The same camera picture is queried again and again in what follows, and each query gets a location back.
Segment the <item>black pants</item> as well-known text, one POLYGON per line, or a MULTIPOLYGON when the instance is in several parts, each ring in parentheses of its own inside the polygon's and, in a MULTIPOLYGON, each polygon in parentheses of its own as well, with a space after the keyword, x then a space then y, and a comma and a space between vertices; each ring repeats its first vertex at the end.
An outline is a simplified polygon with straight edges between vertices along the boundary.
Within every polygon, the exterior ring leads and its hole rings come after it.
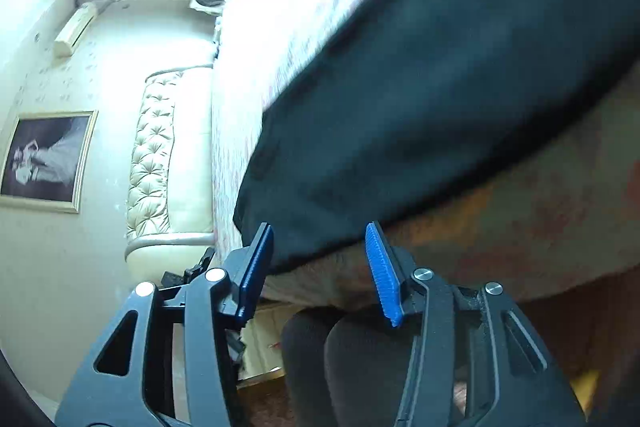
POLYGON ((532 155, 639 54, 639 0, 364 0, 262 115, 233 221, 281 274, 532 155))

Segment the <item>cream tufted leather headboard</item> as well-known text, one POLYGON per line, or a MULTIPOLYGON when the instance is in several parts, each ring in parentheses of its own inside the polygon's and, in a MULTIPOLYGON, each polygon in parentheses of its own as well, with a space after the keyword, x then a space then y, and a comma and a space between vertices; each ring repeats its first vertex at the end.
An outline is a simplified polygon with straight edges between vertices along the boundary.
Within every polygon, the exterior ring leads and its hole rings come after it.
POLYGON ((145 79, 131 153, 125 262, 137 283, 180 275, 215 244, 210 64, 145 79))

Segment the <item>person's dark trouser leg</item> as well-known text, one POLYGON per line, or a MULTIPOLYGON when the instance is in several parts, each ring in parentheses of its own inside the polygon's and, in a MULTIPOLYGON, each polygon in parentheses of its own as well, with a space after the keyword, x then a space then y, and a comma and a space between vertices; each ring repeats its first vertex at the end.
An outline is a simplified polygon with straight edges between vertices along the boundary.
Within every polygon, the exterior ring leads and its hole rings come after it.
POLYGON ((393 425, 412 345, 377 306, 299 311, 284 325, 285 382, 299 426, 393 425))

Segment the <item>framed black white picture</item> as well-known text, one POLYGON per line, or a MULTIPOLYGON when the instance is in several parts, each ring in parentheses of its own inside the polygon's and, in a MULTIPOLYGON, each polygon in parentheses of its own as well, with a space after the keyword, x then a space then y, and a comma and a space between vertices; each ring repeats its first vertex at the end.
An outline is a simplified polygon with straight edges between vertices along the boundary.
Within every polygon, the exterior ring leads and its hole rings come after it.
POLYGON ((94 109, 17 115, 1 155, 1 205, 77 215, 97 119, 94 109))

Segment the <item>white box fan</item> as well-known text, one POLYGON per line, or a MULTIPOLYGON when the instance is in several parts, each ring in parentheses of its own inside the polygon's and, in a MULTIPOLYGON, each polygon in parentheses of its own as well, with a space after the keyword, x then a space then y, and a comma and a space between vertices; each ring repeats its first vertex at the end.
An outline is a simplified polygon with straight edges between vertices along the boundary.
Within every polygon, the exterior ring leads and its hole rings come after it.
POLYGON ((211 16, 219 16, 229 0, 190 0, 189 8, 211 16))

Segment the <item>white wall air conditioner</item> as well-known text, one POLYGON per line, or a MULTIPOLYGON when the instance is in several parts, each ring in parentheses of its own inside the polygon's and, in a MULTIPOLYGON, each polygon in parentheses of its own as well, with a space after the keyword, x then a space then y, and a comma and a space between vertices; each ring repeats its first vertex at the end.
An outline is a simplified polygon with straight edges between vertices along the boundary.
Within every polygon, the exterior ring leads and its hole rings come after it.
POLYGON ((56 58, 71 57, 83 35, 98 16, 98 7, 93 2, 83 3, 58 33, 53 43, 56 58))

